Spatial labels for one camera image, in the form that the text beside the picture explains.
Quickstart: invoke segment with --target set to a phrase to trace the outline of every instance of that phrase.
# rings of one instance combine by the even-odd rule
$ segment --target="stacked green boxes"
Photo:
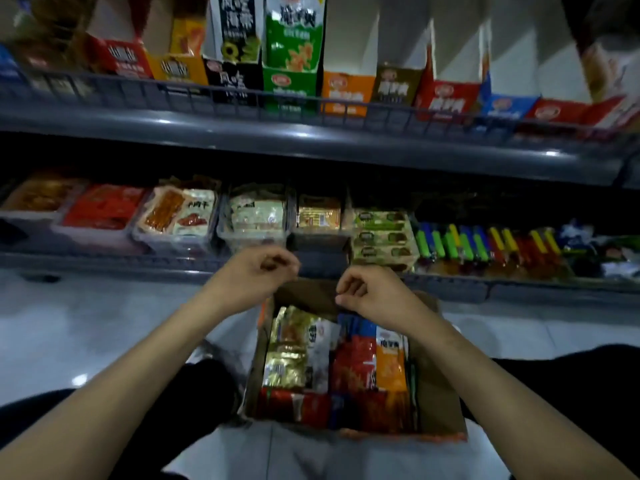
[[[266,0],[262,58],[264,90],[277,95],[316,96],[322,53],[325,0]],[[316,103],[267,98],[272,111],[316,112]]]

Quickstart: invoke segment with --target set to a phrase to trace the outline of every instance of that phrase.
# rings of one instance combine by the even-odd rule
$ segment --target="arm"
[[[149,336],[0,451],[0,478],[105,479],[142,418],[202,339],[298,275],[276,246],[237,254]]]
[[[418,340],[518,480],[636,479],[619,460],[430,311],[388,269],[353,266],[338,305]]]

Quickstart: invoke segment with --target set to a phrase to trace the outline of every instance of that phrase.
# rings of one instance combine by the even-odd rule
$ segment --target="forearm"
[[[196,297],[180,307],[0,451],[0,478],[107,478],[148,409],[223,318],[210,305]]]
[[[516,478],[636,478],[448,322],[427,311],[415,322],[415,338],[464,400]]]

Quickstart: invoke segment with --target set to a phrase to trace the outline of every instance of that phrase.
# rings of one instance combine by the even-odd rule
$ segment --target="shelf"
[[[367,105],[366,118],[274,114],[214,104],[212,93],[222,89],[208,86],[87,74],[43,77],[75,81],[74,91],[59,92],[58,84],[43,92],[0,82],[0,130],[588,185],[623,184],[621,170],[640,153],[636,135],[603,139],[589,128],[536,125],[530,129],[537,136],[523,135],[514,133],[514,121],[460,115],[423,121],[434,113],[380,104]],[[81,96],[80,83],[92,92]],[[328,101],[306,99],[318,106]],[[588,135],[551,136],[568,130]]]
[[[306,278],[338,279],[347,267],[341,253],[297,253]],[[0,267],[27,275],[90,273],[114,278],[204,283],[226,257],[175,258],[155,255],[105,256],[38,254],[0,251]],[[518,303],[583,306],[640,306],[640,287],[623,282],[544,283],[510,282],[474,277],[404,274],[413,289],[446,301],[482,303],[489,299]]]

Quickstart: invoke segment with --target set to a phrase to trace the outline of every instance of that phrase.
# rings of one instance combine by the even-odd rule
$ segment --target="upper shelf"
[[[241,94],[229,88],[92,74],[43,73],[40,81],[48,91],[0,81],[0,130],[588,185],[620,183],[634,174],[631,161],[640,154],[636,135],[575,126],[527,123],[523,132],[521,121],[440,113],[449,116],[442,121],[434,112],[381,104],[368,104],[366,118],[273,113],[215,103],[221,92]],[[287,98],[318,109],[329,101]]]

